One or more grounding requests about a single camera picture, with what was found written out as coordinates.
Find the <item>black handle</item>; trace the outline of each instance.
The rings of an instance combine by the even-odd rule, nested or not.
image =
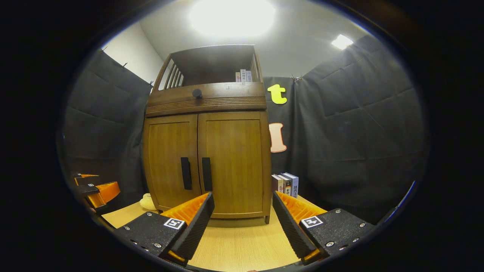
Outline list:
[[[192,95],[193,95],[193,97],[200,99],[200,98],[202,98],[202,90],[195,89],[195,90],[193,90]]]
[[[192,175],[190,174],[190,161],[187,157],[181,159],[181,174],[183,176],[183,186],[185,190],[192,189]]]
[[[202,158],[202,169],[205,191],[212,191],[212,169],[210,166],[210,158]]]

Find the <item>stack of books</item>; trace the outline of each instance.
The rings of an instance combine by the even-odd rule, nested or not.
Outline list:
[[[252,72],[245,69],[235,72],[235,82],[252,82]]]
[[[289,173],[272,175],[272,190],[298,198],[299,177]]]

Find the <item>cabinet door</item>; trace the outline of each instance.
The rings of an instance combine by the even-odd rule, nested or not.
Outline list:
[[[166,211],[200,195],[196,114],[146,119],[143,140],[146,179],[157,209]],[[190,170],[182,158],[188,158]],[[183,171],[185,182],[190,173],[191,189]]]
[[[202,193],[210,191],[211,183],[215,201],[213,218],[268,215],[270,196],[263,197],[270,191],[268,132],[265,112],[199,114],[200,183]],[[210,159],[210,165],[204,158]],[[206,180],[209,169],[211,181]]]

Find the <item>cabinet door handle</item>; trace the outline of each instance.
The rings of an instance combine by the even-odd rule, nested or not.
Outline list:
[[[183,186],[185,190],[192,189],[192,175],[190,174],[190,161],[187,157],[181,159],[181,175],[183,176]]]
[[[202,169],[205,191],[212,191],[212,169],[210,166],[210,158],[202,158]]]

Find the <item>ceiling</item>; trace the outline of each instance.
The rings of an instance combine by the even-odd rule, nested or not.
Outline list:
[[[189,12],[197,0],[171,2],[142,19],[140,24],[163,60],[169,53],[194,47],[254,44],[262,74],[282,77],[303,76],[340,52],[331,45],[338,35],[356,41],[368,34],[346,17],[320,4],[306,0],[267,1],[275,8],[274,21],[266,32],[255,37],[216,37],[200,33],[189,21]],[[217,15],[214,12],[207,16]]]

